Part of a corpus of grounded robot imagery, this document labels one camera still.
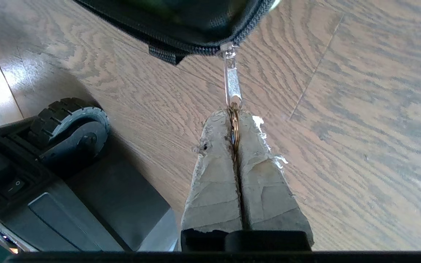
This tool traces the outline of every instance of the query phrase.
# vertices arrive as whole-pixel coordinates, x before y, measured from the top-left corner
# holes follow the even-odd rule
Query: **power switch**
[[[0,193],[5,197],[10,198],[18,193],[24,186],[24,181],[22,181],[20,178],[15,178],[10,184],[3,188]]]

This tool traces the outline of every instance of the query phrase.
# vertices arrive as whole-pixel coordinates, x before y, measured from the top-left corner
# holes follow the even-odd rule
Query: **metal clip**
[[[230,106],[232,102],[235,102],[240,106],[242,102],[237,72],[236,48],[237,46],[233,45],[233,43],[225,43],[220,46],[224,58],[225,97],[227,99],[227,106]]]

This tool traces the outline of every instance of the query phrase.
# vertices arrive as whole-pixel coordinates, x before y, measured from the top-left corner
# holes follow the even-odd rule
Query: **zipper tab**
[[[233,102],[240,106],[242,102],[237,72],[237,48],[238,46],[231,42],[220,46],[224,59],[225,98],[227,99],[227,106],[230,106]]]

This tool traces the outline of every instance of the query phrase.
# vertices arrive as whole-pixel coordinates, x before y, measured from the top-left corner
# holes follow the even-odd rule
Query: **black pouch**
[[[187,55],[217,55],[244,40],[274,0],[75,0],[177,65]]]

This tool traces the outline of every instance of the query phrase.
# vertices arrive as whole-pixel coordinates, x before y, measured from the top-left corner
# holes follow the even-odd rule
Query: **rubber tire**
[[[39,148],[49,146],[61,133],[74,123],[93,120],[105,125],[107,133],[110,122],[102,109],[79,98],[65,98],[44,108],[36,118],[28,134],[28,140]]]

